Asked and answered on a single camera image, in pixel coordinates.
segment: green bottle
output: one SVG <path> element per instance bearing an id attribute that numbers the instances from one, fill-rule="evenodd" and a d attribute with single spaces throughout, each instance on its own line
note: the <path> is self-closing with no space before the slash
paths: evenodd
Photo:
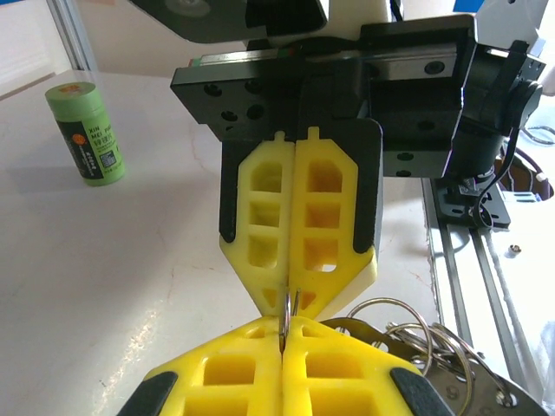
<path id="1" fill-rule="evenodd" d="M 96 85 L 71 82 L 45 96 L 85 183 L 100 186 L 120 179 L 125 165 Z"/>

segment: green cylindrical container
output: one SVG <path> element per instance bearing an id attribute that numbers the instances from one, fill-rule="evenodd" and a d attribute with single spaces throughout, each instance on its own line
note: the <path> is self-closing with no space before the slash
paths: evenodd
<path id="1" fill-rule="evenodd" d="M 45 96 L 84 181 L 100 186 L 120 179 L 125 165 L 96 85 L 71 82 Z"/>

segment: qr code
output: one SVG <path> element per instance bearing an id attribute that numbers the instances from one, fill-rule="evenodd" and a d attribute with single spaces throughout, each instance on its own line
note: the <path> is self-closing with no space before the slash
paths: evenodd
<path id="1" fill-rule="evenodd" d="M 101 162 L 104 167 L 110 167 L 115 164 L 115 155 L 113 151 L 101 154 Z"/>

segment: bottle label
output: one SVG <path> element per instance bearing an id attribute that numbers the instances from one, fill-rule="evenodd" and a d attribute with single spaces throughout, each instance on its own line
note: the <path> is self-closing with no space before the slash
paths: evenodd
<path id="1" fill-rule="evenodd" d="M 108 179 L 120 173 L 123 159 L 106 114 L 83 121 L 57 123 L 83 178 Z"/>

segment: white table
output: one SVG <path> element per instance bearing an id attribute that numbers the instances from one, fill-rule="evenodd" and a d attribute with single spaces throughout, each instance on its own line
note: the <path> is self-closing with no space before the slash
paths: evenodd
<path id="1" fill-rule="evenodd" d="M 73 80 L 104 92 L 127 163 L 113 185 L 83 184 L 44 100 Z M 0 101 L 0 414 L 115 415 L 150 368 L 258 317 L 218 247 L 219 143 L 169 83 L 68 72 Z M 432 322 L 420 181 L 384 188 L 379 280 L 359 300 Z"/>

